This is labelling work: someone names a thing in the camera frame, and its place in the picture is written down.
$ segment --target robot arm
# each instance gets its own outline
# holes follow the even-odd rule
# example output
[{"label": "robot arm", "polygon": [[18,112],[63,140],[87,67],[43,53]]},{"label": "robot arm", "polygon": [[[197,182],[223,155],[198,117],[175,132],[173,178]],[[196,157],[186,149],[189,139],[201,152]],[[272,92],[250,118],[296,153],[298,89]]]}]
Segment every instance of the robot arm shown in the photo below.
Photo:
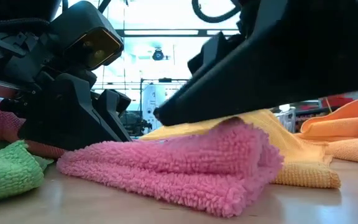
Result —
[{"label": "robot arm", "polygon": [[358,90],[357,1],[248,0],[241,5],[240,34],[228,39],[217,34],[189,61],[192,79],[154,111],[162,124]]},{"label": "robot arm", "polygon": [[0,21],[0,109],[26,119],[20,138],[67,150],[131,140],[119,120],[131,100],[114,90],[91,92],[92,70],[109,65],[124,47],[102,11],[80,1],[52,22],[42,13]]}]

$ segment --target pink microfiber towel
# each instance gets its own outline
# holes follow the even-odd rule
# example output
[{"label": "pink microfiber towel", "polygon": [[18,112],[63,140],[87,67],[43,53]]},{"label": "pink microfiber towel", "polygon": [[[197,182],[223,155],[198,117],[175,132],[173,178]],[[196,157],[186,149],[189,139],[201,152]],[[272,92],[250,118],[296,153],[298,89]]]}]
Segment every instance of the pink microfiber towel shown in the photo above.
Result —
[{"label": "pink microfiber towel", "polygon": [[66,175],[231,217],[258,198],[282,162],[266,133],[232,118],[204,135],[93,144],[66,152],[57,167]]},{"label": "pink microfiber towel", "polygon": [[[19,119],[15,114],[0,110],[0,140],[8,142],[15,142],[19,140],[17,132],[23,123],[24,120]],[[59,149],[57,147],[47,146],[33,141],[25,142],[29,146],[29,152],[36,156],[57,159],[64,153],[63,149]]]}]

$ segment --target orange microfiber towel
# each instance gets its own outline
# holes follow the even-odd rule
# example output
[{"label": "orange microfiber towel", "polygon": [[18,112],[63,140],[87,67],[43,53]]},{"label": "orange microfiber towel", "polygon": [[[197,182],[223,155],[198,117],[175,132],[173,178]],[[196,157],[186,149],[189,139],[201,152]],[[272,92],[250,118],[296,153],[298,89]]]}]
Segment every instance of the orange microfiber towel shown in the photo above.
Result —
[{"label": "orange microfiber towel", "polygon": [[305,121],[301,133],[296,136],[313,142],[325,142],[326,154],[358,162],[358,100],[327,116]]},{"label": "orange microfiber towel", "polygon": [[[302,187],[339,188],[341,181],[337,173],[329,168],[332,156],[325,154],[325,143],[300,139],[289,133],[269,110],[239,114],[246,123],[263,129],[269,134],[269,141],[285,156],[283,169],[273,181],[274,184]],[[161,127],[142,137],[143,140],[164,139],[187,134],[204,134],[215,125],[228,119],[219,118],[193,124],[179,124]]]}]

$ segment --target wooden table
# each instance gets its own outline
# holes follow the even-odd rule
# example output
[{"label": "wooden table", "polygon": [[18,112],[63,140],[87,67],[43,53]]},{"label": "wooden table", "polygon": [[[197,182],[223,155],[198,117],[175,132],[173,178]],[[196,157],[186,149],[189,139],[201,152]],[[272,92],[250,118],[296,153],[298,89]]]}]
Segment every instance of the wooden table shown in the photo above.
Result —
[{"label": "wooden table", "polygon": [[64,176],[54,166],[44,185],[0,201],[0,223],[20,224],[358,224],[358,163],[333,161],[340,190],[269,185],[260,200],[236,218],[202,212]]}]

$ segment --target red object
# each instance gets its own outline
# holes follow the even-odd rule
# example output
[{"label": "red object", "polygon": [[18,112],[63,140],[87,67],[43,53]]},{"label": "red object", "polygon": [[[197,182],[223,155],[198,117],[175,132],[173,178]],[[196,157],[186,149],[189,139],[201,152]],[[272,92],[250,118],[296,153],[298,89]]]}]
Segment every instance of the red object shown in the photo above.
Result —
[{"label": "red object", "polygon": [[312,109],[317,109],[318,106],[314,106],[314,105],[301,105],[299,106],[300,110],[312,110]]},{"label": "red object", "polygon": [[[353,101],[352,98],[346,98],[344,94],[341,95],[333,95],[333,96],[327,96],[329,105],[331,107],[333,106],[343,106]],[[328,107],[327,100],[323,98],[323,107]]]}]

